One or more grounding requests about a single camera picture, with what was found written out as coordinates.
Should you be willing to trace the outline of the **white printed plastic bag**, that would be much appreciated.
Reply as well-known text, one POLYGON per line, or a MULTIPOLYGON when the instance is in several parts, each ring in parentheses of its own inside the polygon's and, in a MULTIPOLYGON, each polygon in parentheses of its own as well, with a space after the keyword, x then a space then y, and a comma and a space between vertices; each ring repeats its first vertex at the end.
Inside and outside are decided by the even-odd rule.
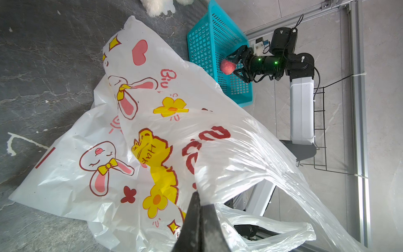
POLYGON ((103 65, 93 107, 11 200, 87 221, 115 252, 171 251, 194 192, 202 205, 214 205, 232 252, 288 252, 315 240, 310 223, 225 205, 267 180, 299 203, 337 251, 365 251, 311 191, 295 156, 134 16, 105 45, 103 65))

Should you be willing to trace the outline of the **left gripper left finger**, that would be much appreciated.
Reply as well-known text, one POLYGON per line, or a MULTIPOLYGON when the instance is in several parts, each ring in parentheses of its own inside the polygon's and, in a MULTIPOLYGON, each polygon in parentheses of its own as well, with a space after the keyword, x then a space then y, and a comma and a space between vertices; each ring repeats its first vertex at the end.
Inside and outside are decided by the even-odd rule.
POLYGON ((172 252, 201 252, 201 204, 198 192, 192 194, 185 218, 172 252))

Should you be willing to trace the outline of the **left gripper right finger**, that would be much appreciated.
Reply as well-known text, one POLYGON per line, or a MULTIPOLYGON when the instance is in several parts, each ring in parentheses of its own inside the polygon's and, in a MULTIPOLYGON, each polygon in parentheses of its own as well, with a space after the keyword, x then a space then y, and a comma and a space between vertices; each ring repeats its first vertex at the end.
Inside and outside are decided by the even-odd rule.
POLYGON ((221 225, 214 205, 201 207, 201 251, 231 252, 221 230, 221 225))

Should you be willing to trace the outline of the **pink peach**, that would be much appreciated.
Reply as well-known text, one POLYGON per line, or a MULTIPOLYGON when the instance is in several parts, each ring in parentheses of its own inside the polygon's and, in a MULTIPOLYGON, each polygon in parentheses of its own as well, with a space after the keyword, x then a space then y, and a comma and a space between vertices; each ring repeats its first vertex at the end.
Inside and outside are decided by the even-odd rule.
POLYGON ((223 59, 220 63, 220 70, 225 75, 231 75, 237 68, 237 64, 233 63, 227 59, 223 59))

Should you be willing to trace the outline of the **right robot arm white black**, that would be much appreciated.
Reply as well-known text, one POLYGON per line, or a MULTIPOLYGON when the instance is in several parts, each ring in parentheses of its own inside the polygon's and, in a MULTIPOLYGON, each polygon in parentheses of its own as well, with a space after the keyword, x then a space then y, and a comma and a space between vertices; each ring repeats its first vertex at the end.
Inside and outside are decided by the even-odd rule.
POLYGON ((241 46, 220 63, 220 70, 234 74, 245 83, 256 76, 280 80, 290 78, 290 140, 282 143, 303 161, 317 153, 314 144, 314 77, 313 57, 307 53, 295 54, 289 45, 269 50, 269 56, 256 56, 251 47, 241 46))

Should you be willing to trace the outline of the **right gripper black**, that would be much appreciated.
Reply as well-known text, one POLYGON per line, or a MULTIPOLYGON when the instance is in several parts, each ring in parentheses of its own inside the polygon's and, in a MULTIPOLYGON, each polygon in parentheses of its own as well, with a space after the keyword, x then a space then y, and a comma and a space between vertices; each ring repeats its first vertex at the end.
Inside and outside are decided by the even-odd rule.
POLYGON ((236 69, 233 74, 245 83, 260 82, 264 77, 270 80, 280 80, 285 71, 283 53, 272 56, 256 56, 251 47, 240 46, 225 58, 230 63, 243 62, 244 67, 236 69))

